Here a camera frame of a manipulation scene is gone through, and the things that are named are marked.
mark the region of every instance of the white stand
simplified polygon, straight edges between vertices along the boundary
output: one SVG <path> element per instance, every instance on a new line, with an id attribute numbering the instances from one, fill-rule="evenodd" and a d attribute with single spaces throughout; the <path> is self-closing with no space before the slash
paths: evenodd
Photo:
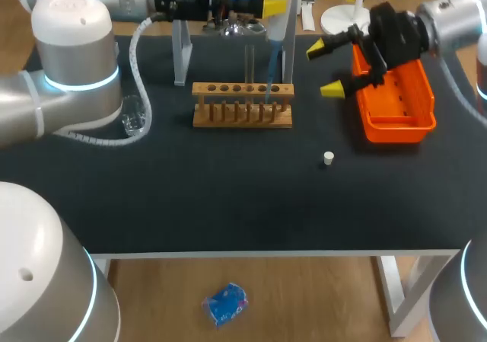
<path id="1" fill-rule="evenodd" d="M 174 85 L 183 87 L 186 84 L 192 51 L 188 21 L 175 20 L 173 22 Z"/>
<path id="2" fill-rule="evenodd" d="M 291 12 L 286 29 L 284 41 L 282 41 L 282 83 L 292 83 L 292 73 L 294 68 L 294 46 L 296 45 L 296 24 L 298 16 L 294 13 L 298 8 L 298 0 L 291 0 Z"/>
<path id="3" fill-rule="evenodd" d="M 321 16 L 321 28 L 327 34 L 336 35 L 357 24 L 358 28 L 366 32 L 371 18 L 369 10 L 362 7 L 363 3 L 364 0 L 355 0 L 355 6 L 337 5 L 327 9 Z"/>

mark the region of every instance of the test tube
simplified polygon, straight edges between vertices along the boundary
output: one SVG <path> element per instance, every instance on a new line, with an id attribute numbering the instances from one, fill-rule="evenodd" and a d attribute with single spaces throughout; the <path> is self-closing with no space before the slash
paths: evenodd
<path id="1" fill-rule="evenodd" d="M 248 85 L 253 84 L 253 73 L 255 66 L 255 46 L 245 45 L 245 83 Z M 252 96 L 247 96 L 246 101 L 253 104 Z"/>

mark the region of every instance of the white cable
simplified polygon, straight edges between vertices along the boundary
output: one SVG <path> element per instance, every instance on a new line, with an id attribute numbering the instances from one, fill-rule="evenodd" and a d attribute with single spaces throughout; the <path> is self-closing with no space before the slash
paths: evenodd
<path id="1" fill-rule="evenodd" d="M 138 92 L 140 94 L 140 98 L 142 99 L 142 104 L 144 105 L 145 110 L 145 124 L 140 130 L 140 133 L 135 136 L 130 136 L 126 139 L 98 139 L 91 136 L 86 136 L 83 134 L 78 133 L 57 133 L 59 136 L 64 136 L 66 138 L 78 140 L 80 142 L 86 142 L 87 144 L 92 145 L 99 145 L 99 146 L 123 146 L 132 144 L 134 142 L 139 141 L 142 137 L 146 136 L 151 128 L 152 124 L 152 107 L 151 102 L 149 100 L 147 91 L 145 90 L 144 82 L 142 81 L 142 77 L 140 76 L 140 72 L 138 71 L 138 63 L 137 63 L 137 44 L 140 36 L 144 33 L 145 29 L 152 24 L 152 20 L 150 18 L 146 18 L 138 27 L 135 33 L 130 40 L 130 48 L 129 48 L 129 61 L 130 61 L 130 68 L 132 69 L 132 75 L 134 76 L 135 84 L 137 85 Z"/>
<path id="2" fill-rule="evenodd" d="M 442 57 L 439 57 L 438 60 L 440 61 L 441 70 L 443 70 L 445 78 L 447 79 L 451 89 L 454 91 L 455 96 L 457 96 L 458 101 L 462 104 L 463 107 L 465 107 L 468 113 L 470 113 L 487 129 L 487 118 L 485 118 L 479 111 L 477 111 L 475 107 L 472 106 L 472 104 L 465 98 L 463 93 L 458 88 L 458 85 L 455 82 L 455 78 L 452 76 L 450 69 L 448 68 L 448 65 L 444 61 L 444 59 Z"/>

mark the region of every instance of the glowing blue ring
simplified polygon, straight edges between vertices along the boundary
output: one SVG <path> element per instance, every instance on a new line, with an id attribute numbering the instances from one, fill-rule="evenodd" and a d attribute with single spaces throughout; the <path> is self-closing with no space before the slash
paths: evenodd
<path id="1" fill-rule="evenodd" d="M 482 33 L 487 33 L 487 18 L 485 18 L 485 10 L 480 0 L 473 0 L 479 9 L 480 21 L 482 22 Z"/>
<path id="2" fill-rule="evenodd" d="M 73 334 L 73 337 L 71 337 L 69 339 L 68 342 L 75 342 L 76 339 L 81 334 L 81 332 L 83 331 L 84 326 L 87 324 L 88 319 L 90 318 L 90 314 L 91 314 L 91 311 L 93 310 L 93 306 L 94 306 L 94 300 L 96 299 L 96 296 L 97 296 L 97 271 L 95 269 L 94 262 L 91 259 L 91 256 L 86 251 L 86 249 L 84 249 L 84 251 L 86 252 L 86 255 L 88 256 L 88 259 L 90 260 L 90 263 L 91 263 L 91 271 L 93 272 L 93 291 L 91 292 L 91 299 L 90 299 L 90 304 L 88 304 L 88 310 L 86 311 L 86 314 L 84 315 L 84 318 L 81 321 L 78 329 Z"/>
<path id="3" fill-rule="evenodd" d="M 479 308 L 473 301 L 472 294 L 470 293 L 469 287 L 466 284 L 466 276 L 465 276 L 465 255 L 466 255 L 466 250 L 469 249 L 470 243 L 472 241 L 469 241 L 469 243 L 466 245 L 465 249 L 463 250 L 462 254 L 462 263 L 460 265 L 460 277 L 462 279 L 462 286 L 463 286 L 463 291 L 465 292 L 465 297 L 466 300 L 470 304 L 470 308 L 472 308 L 473 314 L 479 319 L 479 322 L 484 326 L 485 329 L 487 329 L 487 321 L 483 317 L 482 313 L 480 312 Z"/>
<path id="4" fill-rule="evenodd" d="M 115 72 L 113 72 L 113 74 L 110 77 L 104 79 L 101 82 L 91 83 L 90 85 L 62 85 L 61 83 L 56 83 L 55 81 L 49 79 L 47 75 L 44 75 L 44 78 L 46 79 L 47 83 L 52 85 L 54 88 L 58 88 L 60 91 L 83 92 L 83 91 L 90 91 L 92 89 L 97 89 L 99 87 L 103 87 L 104 85 L 107 85 L 112 80 L 114 80 L 118 74 L 119 74 L 119 67 L 117 66 Z"/>
<path id="5" fill-rule="evenodd" d="M 482 97 L 484 100 L 487 101 L 487 94 L 485 94 L 484 92 L 482 92 L 482 90 L 480 89 L 479 85 L 477 85 L 477 92 L 479 92 L 479 96 Z"/>

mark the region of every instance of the white lamp base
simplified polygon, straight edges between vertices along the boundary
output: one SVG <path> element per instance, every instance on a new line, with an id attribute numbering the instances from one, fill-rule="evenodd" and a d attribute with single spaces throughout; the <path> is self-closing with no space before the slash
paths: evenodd
<path id="1" fill-rule="evenodd" d="M 336 35 L 357 24 L 364 33 L 368 32 L 371 16 L 368 9 L 361 7 L 353 21 L 354 5 L 337 5 L 327 9 L 321 16 L 321 28 L 327 34 Z"/>

